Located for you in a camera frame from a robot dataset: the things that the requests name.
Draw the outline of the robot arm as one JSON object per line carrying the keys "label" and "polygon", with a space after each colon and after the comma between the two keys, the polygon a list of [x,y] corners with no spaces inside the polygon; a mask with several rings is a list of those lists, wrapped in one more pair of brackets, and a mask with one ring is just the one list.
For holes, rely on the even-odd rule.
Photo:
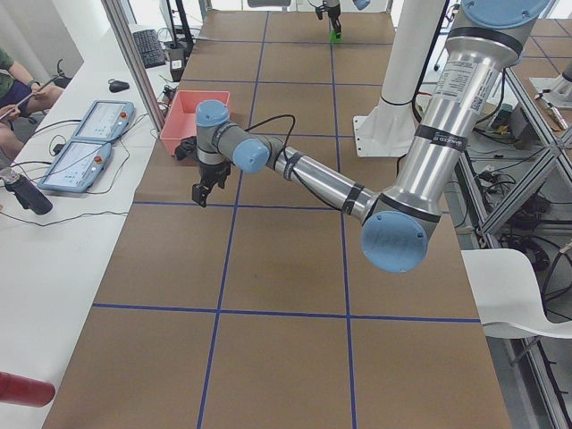
{"label": "robot arm", "polygon": [[340,0],[323,0],[320,4],[313,4],[308,2],[315,11],[315,15],[321,21],[327,15],[330,24],[330,40],[338,41],[341,39],[342,26],[341,26],[341,1]]}
{"label": "robot arm", "polygon": [[391,273],[417,267],[441,219],[444,187],[492,87],[503,70],[521,59],[545,8],[544,1],[462,2],[446,38],[447,62],[423,117],[415,120],[411,109],[417,87],[447,5],[404,3],[379,103],[354,125],[360,156],[405,159],[396,181],[377,193],[283,140],[243,130],[231,121],[224,103],[201,102],[197,135],[191,141],[200,173],[191,191],[193,201],[204,206],[232,168],[255,173],[267,167],[300,183],[326,205],[356,217],[362,225],[362,251],[373,265]]}

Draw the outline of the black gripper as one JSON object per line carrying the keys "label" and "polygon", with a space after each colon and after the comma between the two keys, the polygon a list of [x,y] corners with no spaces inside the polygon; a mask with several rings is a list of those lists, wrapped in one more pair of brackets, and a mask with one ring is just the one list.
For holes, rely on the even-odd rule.
{"label": "black gripper", "polygon": [[206,207],[207,199],[215,184],[225,189],[227,177],[231,174],[231,163],[223,161],[219,164],[206,164],[198,162],[200,183],[191,189],[191,199],[201,207]]}
{"label": "black gripper", "polygon": [[327,12],[329,19],[331,20],[332,29],[337,32],[341,32],[341,4],[339,0],[324,0],[324,10]]}

